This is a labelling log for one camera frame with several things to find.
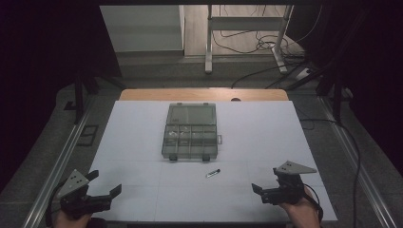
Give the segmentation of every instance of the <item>white wall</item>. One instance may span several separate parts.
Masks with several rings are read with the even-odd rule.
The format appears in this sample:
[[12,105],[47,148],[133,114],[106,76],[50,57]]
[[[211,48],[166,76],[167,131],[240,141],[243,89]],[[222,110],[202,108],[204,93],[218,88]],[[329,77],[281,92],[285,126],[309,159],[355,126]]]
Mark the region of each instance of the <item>white wall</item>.
[[183,6],[101,6],[115,52],[183,50]]

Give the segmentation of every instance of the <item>black curtain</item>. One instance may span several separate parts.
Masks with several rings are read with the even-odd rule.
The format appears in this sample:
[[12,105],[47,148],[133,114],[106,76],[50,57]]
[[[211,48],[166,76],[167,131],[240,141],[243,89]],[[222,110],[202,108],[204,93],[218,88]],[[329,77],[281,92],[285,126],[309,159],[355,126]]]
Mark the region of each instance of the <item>black curtain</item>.
[[78,72],[92,83],[121,72],[96,5],[8,1],[0,13],[1,190],[42,132],[61,88]]
[[403,175],[403,8],[376,1],[343,59],[351,109]]

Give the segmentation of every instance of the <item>clear plastic organizer box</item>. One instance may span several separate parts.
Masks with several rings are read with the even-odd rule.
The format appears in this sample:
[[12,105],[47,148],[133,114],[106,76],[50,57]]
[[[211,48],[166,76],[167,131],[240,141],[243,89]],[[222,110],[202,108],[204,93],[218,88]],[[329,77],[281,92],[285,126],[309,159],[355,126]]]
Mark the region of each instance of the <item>clear plastic organizer box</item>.
[[163,157],[208,162],[217,154],[216,105],[171,104],[163,133]]

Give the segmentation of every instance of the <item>metal frame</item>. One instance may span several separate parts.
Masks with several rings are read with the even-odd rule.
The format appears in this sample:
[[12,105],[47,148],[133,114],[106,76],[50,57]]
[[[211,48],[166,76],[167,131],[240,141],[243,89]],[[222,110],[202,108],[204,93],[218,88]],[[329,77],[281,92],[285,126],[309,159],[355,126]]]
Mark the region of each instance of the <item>metal frame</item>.
[[[335,119],[332,114],[332,106],[329,101],[323,97],[318,98],[327,118],[334,121]],[[332,129],[335,131],[335,134],[340,141],[352,168],[356,170],[358,160],[357,151],[350,136],[344,129],[337,126],[336,124],[332,124]],[[385,200],[382,198],[382,195],[370,178],[370,175],[368,174],[367,169],[364,167],[363,164],[360,164],[358,179],[380,223],[382,224],[382,227],[397,227],[391,215],[390,209],[388,208]]]
[[281,41],[290,18],[293,6],[288,5],[283,17],[213,17],[212,6],[208,5],[207,17],[207,44],[205,49],[205,72],[213,72],[213,53],[211,36],[214,30],[266,30],[278,31],[278,39],[272,47],[279,71],[281,74],[287,73],[287,67],[284,66],[284,60],[279,51]]
[[42,216],[45,214],[45,210],[48,206],[48,199],[50,197],[50,194],[62,177],[63,172],[65,171],[67,162],[70,158],[75,144],[77,143],[81,135],[84,125],[86,124],[86,120],[88,119],[89,112],[94,104],[94,101],[95,97],[93,95],[89,95],[86,101],[86,111],[84,112],[83,117],[81,118],[80,122],[78,122],[78,124],[75,124],[73,129],[71,130],[71,133],[68,136],[67,142],[63,147],[59,158],[50,171],[50,174],[45,181],[41,191],[39,192],[38,197],[30,208],[30,211],[22,227],[38,227],[39,223],[41,222]]

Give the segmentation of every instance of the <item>white paper sheet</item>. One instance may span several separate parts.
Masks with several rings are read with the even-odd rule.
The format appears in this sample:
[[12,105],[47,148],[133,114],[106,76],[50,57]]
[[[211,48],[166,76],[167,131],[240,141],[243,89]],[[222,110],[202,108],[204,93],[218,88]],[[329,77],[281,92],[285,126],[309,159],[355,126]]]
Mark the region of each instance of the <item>white paper sheet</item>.
[[[100,177],[90,195],[118,184],[123,193],[98,217],[120,221],[288,221],[278,206],[261,203],[251,183],[278,187],[273,168],[287,160],[317,169],[292,102],[213,102],[222,135],[211,162],[171,162],[162,156],[172,102],[116,102],[91,170]],[[213,170],[221,172],[209,179]],[[301,175],[317,190],[323,220],[336,220],[318,173]]]

